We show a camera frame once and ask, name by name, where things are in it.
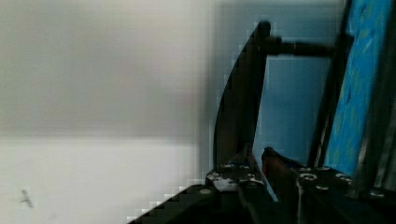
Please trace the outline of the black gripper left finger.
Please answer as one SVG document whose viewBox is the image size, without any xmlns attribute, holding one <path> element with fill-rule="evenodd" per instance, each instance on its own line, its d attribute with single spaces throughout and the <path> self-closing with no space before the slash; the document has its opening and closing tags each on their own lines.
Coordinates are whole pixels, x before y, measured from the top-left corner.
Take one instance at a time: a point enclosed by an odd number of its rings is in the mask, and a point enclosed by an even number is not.
<svg viewBox="0 0 396 224">
<path fill-rule="evenodd" d="M 266 186 L 262 172 L 252 153 L 251 144 L 226 163 L 220 164 L 205 176 L 205 183 L 219 192 L 234 192 L 243 185 Z"/>
</svg>

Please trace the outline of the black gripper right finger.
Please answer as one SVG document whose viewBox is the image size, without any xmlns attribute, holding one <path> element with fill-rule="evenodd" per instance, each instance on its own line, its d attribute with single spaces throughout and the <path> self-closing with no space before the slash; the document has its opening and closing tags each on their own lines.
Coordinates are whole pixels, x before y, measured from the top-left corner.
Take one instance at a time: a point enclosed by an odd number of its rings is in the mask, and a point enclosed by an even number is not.
<svg viewBox="0 0 396 224">
<path fill-rule="evenodd" d="M 293 224 L 395 224 L 395 193 L 368 188 L 353 198 L 354 180 L 329 167 L 307 167 L 273 148 L 262 153 L 262 172 Z"/>
</svg>

